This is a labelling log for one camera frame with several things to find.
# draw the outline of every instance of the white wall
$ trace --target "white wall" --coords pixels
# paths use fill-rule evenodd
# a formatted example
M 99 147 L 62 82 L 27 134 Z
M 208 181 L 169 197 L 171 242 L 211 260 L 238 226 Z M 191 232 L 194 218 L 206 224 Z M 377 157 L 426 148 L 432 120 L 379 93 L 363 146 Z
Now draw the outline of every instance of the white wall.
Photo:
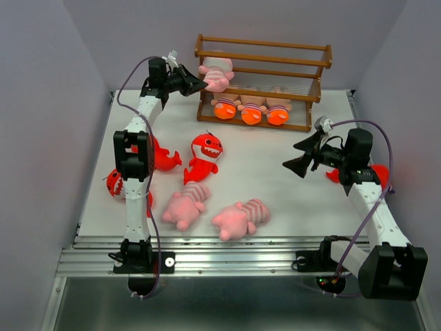
M 109 92 L 61 0 L 0 10 L 0 330 L 39 330 Z
M 324 88 L 357 88 L 405 0 L 63 0 L 101 76 L 121 87 L 134 64 L 179 52 L 195 72 L 199 33 L 317 45 L 331 44 Z M 139 88 L 146 71 L 129 84 Z
M 441 2 L 409 0 L 356 92 L 359 118 L 377 121 L 394 152 L 391 211 L 429 255 L 424 284 L 441 326 Z M 387 162 L 379 134 L 373 159 Z

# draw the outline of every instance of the white table surface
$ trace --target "white table surface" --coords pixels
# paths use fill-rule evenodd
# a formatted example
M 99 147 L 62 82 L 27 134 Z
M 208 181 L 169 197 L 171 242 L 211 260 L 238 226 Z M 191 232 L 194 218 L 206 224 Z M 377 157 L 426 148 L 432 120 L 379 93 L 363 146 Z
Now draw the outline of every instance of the white table surface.
M 139 91 L 127 91 L 121 101 L 133 107 L 138 104 Z M 271 221 L 257 229 L 255 237 L 321 237 L 331 234 L 350 236 L 360 225 L 358 214 L 343 188 L 325 178 L 329 168 L 320 166 L 308 172 L 305 179 L 282 167 L 282 162 L 299 157 L 294 143 L 314 132 L 290 132 L 265 128 L 198 122 L 196 111 L 199 95 L 184 98 L 170 95 L 153 132 L 161 147 L 173 154 L 178 150 L 183 166 L 171 172 L 156 171 L 152 180 L 153 213 L 161 237 L 217 237 L 211 219 L 225 206 L 237 201 L 259 198 L 271 212 Z M 327 115 L 334 122 L 353 118 L 345 91 L 323 91 L 322 101 L 314 104 L 313 123 Z M 114 169 L 112 136 L 122 130 L 132 113 L 114 101 L 101 151 L 94 171 L 88 199 L 83 212 L 80 237 L 122 237 L 125 232 L 125 202 L 116 201 L 107 192 L 106 177 Z M 346 139 L 355 126 L 340 126 L 335 134 Z M 174 191 L 183 188 L 183 169 L 192 157 L 190 144 L 198 134 L 209 130 L 223 143 L 224 154 L 218 160 L 218 174 L 211 174 L 204 184 L 212 191 L 206 201 L 207 212 L 187 232 L 161 222 L 161 215 Z M 152 236 L 154 229 L 149 224 Z

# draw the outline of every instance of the striped pig plush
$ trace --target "striped pig plush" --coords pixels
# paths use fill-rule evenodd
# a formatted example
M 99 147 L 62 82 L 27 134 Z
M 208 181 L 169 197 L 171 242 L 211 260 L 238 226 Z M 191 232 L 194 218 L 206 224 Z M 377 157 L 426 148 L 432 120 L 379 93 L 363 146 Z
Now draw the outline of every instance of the striped pig plush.
M 219 232 L 222 241 L 241 239 L 247 233 L 256 233 L 256 225 L 266 224 L 269 221 L 269 210 L 259 200 L 252 199 L 246 204 L 237 202 L 226 207 L 218 216 L 212 219 L 212 224 Z
M 223 92 L 234 77 L 233 63 L 230 59 L 221 57 L 206 57 L 199 67 L 199 73 L 204 74 L 205 88 L 210 92 Z
M 186 231 L 205 211 L 203 201 L 210 196 L 208 188 L 195 181 L 189 181 L 182 192 L 173 193 L 163 213 L 165 223 L 175 223 L 179 231 Z

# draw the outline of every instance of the floor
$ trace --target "floor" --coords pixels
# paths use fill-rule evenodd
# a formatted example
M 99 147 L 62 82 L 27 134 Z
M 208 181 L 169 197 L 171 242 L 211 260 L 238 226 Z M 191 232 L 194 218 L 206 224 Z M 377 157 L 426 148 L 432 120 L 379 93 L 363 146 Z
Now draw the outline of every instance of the floor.
M 313 277 L 168 278 L 131 298 L 127 279 L 69 279 L 55 330 L 424 330 L 415 303 L 333 299 Z M 356 292 L 356 280 L 345 292 Z

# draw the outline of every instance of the screw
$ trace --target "screw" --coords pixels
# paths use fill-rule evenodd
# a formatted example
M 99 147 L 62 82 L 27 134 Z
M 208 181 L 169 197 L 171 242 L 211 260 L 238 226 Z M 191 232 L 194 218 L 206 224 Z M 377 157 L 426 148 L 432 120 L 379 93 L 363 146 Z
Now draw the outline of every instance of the screw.
M 171 258 L 171 257 L 166 258 L 165 259 L 165 265 L 167 267 L 169 267 L 169 268 L 172 267 L 174 265 L 174 259 Z

